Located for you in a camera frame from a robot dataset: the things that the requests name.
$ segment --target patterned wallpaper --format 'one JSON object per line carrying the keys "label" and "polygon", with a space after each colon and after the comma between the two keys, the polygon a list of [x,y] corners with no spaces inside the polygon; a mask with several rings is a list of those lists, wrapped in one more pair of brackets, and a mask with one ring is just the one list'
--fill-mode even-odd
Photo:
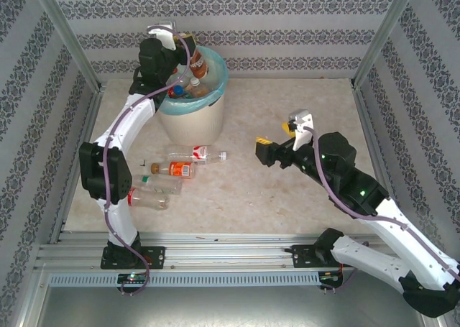
{"label": "patterned wallpaper", "polygon": [[234,77],[352,78],[392,0],[58,0],[101,80],[131,78],[147,26],[174,19]]}
{"label": "patterned wallpaper", "polygon": [[[410,0],[362,94],[397,203],[460,259],[460,0]],[[460,306],[454,312],[460,326]]]}
{"label": "patterned wallpaper", "polygon": [[38,0],[0,8],[0,326],[48,243],[93,91]]}

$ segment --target trash can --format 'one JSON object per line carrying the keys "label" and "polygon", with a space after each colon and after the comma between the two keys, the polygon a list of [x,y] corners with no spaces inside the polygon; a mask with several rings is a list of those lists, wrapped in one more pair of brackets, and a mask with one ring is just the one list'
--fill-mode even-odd
{"label": "trash can", "polygon": [[224,93],[229,71],[222,57],[206,47],[197,46],[208,64],[216,70],[218,87],[204,97],[172,99],[166,97],[158,116],[171,142],[179,145],[210,145],[222,131]]}

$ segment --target wallpaper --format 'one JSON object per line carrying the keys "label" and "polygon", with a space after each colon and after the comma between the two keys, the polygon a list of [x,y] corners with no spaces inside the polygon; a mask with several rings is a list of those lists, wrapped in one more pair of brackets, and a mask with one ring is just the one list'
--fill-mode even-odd
{"label": "wallpaper", "polygon": [[93,91],[38,0],[0,8],[0,326],[48,243]]}
{"label": "wallpaper", "polygon": [[[397,203],[460,259],[460,0],[410,0],[362,94]],[[454,313],[460,326],[460,307]]]}
{"label": "wallpaper", "polygon": [[146,28],[174,19],[232,77],[352,78],[392,0],[58,0],[101,80],[131,78]]}

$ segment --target beige floor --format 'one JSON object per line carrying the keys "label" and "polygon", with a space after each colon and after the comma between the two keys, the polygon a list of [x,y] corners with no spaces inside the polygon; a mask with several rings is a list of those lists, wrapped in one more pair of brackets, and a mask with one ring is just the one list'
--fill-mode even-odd
{"label": "beige floor", "polygon": [[[110,80],[92,139],[102,134],[126,101],[130,80]],[[307,108],[320,134],[341,132],[358,152],[356,166],[373,175],[349,81],[231,79],[226,91],[224,130],[216,142],[229,159],[200,166],[183,183],[166,211],[133,208],[140,231],[182,233],[317,234],[334,227],[350,234],[371,231],[334,208],[326,192],[295,167],[261,165],[254,155],[257,136],[284,142],[281,123]],[[169,144],[157,118],[149,120],[127,156],[132,174],[144,173],[143,160],[161,160]],[[78,184],[65,224],[71,231],[107,230],[96,202]]]}

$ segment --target bottle cap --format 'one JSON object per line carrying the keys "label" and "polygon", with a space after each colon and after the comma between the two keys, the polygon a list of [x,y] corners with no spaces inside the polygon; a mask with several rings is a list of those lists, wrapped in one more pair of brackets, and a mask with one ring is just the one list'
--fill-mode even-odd
{"label": "bottle cap", "polygon": [[192,86],[198,86],[200,85],[200,80],[198,78],[193,77],[190,79],[190,84],[192,84]]}
{"label": "bottle cap", "polygon": [[181,96],[184,94],[184,89],[182,86],[176,85],[173,89],[174,93],[178,96]]}
{"label": "bottle cap", "polygon": [[150,166],[150,172],[152,174],[157,174],[160,172],[160,164],[158,163],[152,163],[152,165]]}

